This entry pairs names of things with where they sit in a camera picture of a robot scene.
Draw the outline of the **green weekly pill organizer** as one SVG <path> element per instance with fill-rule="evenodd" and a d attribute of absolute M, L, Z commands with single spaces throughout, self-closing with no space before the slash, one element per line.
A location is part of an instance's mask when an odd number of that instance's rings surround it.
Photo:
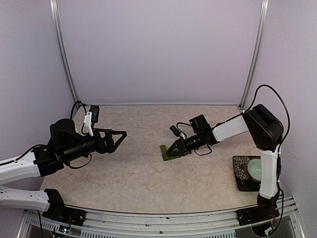
<path fill-rule="evenodd" d="M 174 159 L 178 159 L 178 158 L 181 158 L 181 156 L 169 156 L 167 155 L 167 147 L 166 145 L 160 145 L 159 146 L 160 148 L 160 151 L 161 151 L 161 155 L 162 155 L 162 158 L 164 161 L 169 161 L 169 160 L 174 160 Z"/>

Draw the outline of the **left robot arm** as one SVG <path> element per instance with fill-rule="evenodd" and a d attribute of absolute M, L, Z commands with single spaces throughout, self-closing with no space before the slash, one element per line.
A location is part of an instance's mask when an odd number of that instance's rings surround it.
<path fill-rule="evenodd" d="M 37 144 L 22 155 L 0 163 L 0 204 L 3 207 L 48 212 L 63 221 L 69 216 L 56 189 L 38 191 L 6 187 L 21 179 L 46 177 L 62 170 L 79 158 L 91 158 L 93 152 L 113 153 L 126 138 L 126 131 L 96 128 L 92 134 L 79 134 L 72 119 L 60 119 L 50 126 L 47 144 Z"/>

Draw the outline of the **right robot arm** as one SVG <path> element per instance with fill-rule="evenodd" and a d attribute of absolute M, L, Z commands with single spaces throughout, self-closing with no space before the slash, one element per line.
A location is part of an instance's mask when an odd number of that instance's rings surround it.
<path fill-rule="evenodd" d="M 262 104 L 236 115 L 224 122 L 211 127 L 204 115 L 189 121 L 194 135 L 186 138 L 175 126 L 170 130 L 178 139 L 167 149 L 170 158 L 183 157 L 202 146 L 211 147 L 231 137 L 249 132 L 260 153 L 261 185 L 257 197 L 257 205 L 252 209 L 242 209 L 239 213 L 247 218 L 264 220 L 271 218 L 277 210 L 276 202 L 280 188 L 280 148 L 283 141 L 284 127 L 282 123 Z"/>

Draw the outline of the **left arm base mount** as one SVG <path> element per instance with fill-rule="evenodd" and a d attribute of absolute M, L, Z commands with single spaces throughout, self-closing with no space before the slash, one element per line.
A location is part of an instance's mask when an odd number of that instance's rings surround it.
<path fill-rule="evenodd" d="M 46 212 L 43 212 L 43 216 L 57 222 L 82 227 L 85 221 L 86 211 L 64 205 L 52 205 Z"/>

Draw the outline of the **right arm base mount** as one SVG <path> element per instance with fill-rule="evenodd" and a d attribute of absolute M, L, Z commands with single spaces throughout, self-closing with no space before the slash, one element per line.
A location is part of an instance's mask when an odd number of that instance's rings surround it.
<path fill-rule="evenodd" d="M 260 204 L 236 211 L 240 226 L 273 219 L 280 215 L 276 204 Z"/>

